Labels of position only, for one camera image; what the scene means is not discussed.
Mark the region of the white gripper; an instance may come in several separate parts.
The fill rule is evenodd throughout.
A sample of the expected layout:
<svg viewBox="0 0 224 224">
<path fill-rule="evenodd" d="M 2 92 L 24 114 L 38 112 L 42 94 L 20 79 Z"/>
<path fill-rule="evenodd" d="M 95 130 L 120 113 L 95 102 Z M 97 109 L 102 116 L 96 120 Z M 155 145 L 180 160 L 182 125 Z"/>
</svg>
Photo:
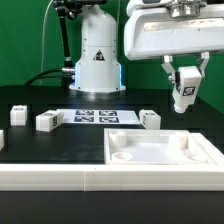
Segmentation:
<svg viewBox="0 0 224 224">
<path fill-rule="evenodd" d="M 129 60 L 162 57 L 168 80 L 175 82 L 171 55 L 200 53 L 199 72 L 213 51 L 224 50 L 224 5 L 208 5 L 197 18 L 171 19 L 166 8 L 136 10 L 124 28 L 124 53 Z"/>
</svg>

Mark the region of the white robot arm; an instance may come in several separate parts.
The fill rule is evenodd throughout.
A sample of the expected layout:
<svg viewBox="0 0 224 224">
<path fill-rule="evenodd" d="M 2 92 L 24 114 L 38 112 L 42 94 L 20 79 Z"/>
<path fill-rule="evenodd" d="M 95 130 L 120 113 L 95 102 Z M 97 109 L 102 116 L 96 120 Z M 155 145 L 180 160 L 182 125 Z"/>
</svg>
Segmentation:
<svg viewBox="0 0 224 224">
<path fill-rule="evenodd" d="M 124 53 L 130 60 L 224 51 L 224 3 L 203 0 L 129 0 Z M 70 89 L 82 93 L 123 91 L 117 62 L 117 24 L 95 4 L 82 12 L 81 58 Z"/>
</svg>

